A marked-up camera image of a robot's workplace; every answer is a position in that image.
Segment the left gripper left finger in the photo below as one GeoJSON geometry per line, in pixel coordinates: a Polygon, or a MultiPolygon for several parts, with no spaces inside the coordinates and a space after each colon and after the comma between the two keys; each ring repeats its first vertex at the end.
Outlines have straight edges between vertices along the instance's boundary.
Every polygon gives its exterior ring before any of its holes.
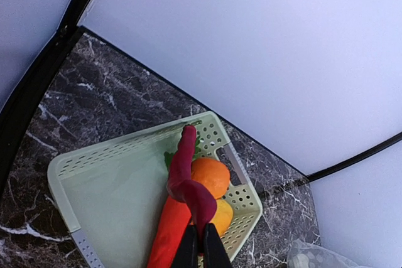
{"type": "Polygon", "coordinates": [[[198,232],[195,225],[188,225],[177,249],[171,268],[198,267],[198,232]]]}

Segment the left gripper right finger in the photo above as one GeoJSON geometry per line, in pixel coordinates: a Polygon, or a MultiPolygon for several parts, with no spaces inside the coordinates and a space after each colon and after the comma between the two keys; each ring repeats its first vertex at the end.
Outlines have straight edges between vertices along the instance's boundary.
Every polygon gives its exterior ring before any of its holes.
{"type": "Polygon", "coordinates": [[[232,268],[224,244],[213,223],[207,224],[204,228],[203,249],[205,268],[232,268]]]}

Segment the dark red chili toy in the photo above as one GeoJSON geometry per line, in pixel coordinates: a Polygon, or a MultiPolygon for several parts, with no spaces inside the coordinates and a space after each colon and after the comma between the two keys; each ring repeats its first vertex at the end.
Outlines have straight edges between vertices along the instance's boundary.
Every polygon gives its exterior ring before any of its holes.
{"type": "Polygon", "coordinates": [[[192,179],[192,161],[195,154],[197,131],[185,125],[168,170],[168,192],[178,202],[185,203],[193,223],[203,229],[214,217],[217,205],[206,187],[192,179]]]}

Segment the clear zip top bag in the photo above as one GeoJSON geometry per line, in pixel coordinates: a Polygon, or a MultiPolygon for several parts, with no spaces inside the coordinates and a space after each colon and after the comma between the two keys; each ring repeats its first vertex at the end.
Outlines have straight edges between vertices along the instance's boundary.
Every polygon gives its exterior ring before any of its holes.
{"type": "Polygon", "coordinates": [[[369,268],[329,249],[300,239],[292,242],[286,264],[290,268],[369,268]]]}

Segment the red pepper toy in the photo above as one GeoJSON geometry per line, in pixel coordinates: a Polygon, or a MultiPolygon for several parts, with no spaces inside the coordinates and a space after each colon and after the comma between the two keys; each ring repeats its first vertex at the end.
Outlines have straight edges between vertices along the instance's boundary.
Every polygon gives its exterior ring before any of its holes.
{"type": "Polygon", "coordinates": [[[189,224],[191,213],[185,203],[168,197],[152,244],[147,268],[170,267],[189,224]]]}

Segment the orange fruit toy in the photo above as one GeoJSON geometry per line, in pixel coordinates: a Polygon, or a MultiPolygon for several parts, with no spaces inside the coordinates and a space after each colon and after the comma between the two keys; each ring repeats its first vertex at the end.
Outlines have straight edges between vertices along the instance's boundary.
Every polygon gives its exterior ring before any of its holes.
{"type": "Polygon", "coordinates": [[[192,179],[208,189],[215,199],[222,198],[230,183],[229,168],[214,158],[198,158],[192,162],[192,179]]]}

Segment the beige perforated plastic basket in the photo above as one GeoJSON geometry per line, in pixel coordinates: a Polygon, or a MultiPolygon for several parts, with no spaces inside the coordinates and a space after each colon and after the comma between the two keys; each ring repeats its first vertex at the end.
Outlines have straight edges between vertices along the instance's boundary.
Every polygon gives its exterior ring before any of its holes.
{"type": "Polygon", "coordinates": [[[89,267],[145,267],[166,201],[164,154],[174,152],[182,128],[199,137],[196,157],[223,151],[238,185],[224,195],[234,218],[222,238],[233,259],[246,243],[263,206],[220,119],[204,112],[55,157],[48,186],[69,234],[89,267]]]}

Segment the right black frame post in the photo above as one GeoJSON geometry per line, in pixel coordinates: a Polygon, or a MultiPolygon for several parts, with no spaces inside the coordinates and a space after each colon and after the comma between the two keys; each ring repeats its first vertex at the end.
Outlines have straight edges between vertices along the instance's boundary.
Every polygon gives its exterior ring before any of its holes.
{"type": "Polygon", "coordinates": [[[315,173],[308,175],[307,179],[309,182],[313,182],[316,180],[320,180],[324,177],[330,176],[339,171],[342,171],[343,169],[346,169],[349,166],[357,164],[357,163],[395,145],[396,143],[401,142],[401,139],[402,139],[402,132],[399,132],[396,135],[390,137],[389,139],[365,150],[364,152],[361,152],[361,153],[359,153],[349,159],[346,159],[338,164],[335,164],[333,166],[330,166],[328,168],[325,168],[323,170],[320,170],[320,171],[317,171],[315,173]]]}

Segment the black frame post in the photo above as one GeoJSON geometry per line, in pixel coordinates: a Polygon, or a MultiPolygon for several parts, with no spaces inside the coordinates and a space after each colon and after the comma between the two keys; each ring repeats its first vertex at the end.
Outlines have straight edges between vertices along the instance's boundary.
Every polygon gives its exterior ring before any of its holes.
{"type": "Polygon", "coordinates": [[[361,153],[359,153],[349,159],[346,159],[338,164],[335,164],[333,166],[330,166],[328,168],[325,168],[323,170],[320,170],[320,171],[317,171],[315,173],[308,175],[307,179],[309,182],[313,182],[316,180],[320,180],[324,177],[330,176],[339,171],[342,171],[343,169],[346,169],[349,166],[357,164],[357,163],[395,145],[396,143],[401,142],[401,139],[402,139],[402,132],[399,132],[396,135],[390,137],[389,139],[365,150],[364,152],[361,152],[361,153]]]}
{"type": "Polygon", "coordinates": [[[78,22],[90,0],[70,0],[55,34],[30,65],[1,111],[1,191],[42,96],[82,34],[78,22]]]}

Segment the left black frame post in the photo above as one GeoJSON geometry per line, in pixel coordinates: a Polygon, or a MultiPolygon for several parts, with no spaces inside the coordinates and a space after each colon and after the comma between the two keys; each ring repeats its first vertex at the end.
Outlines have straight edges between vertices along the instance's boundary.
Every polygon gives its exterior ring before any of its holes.
{"type": "Polygon", "coordinates": [[[55,34],[30,65],[1,111],[1,191],[42,96],[82,34],[78,22],[90,0],[70,0],[55,34]]]}

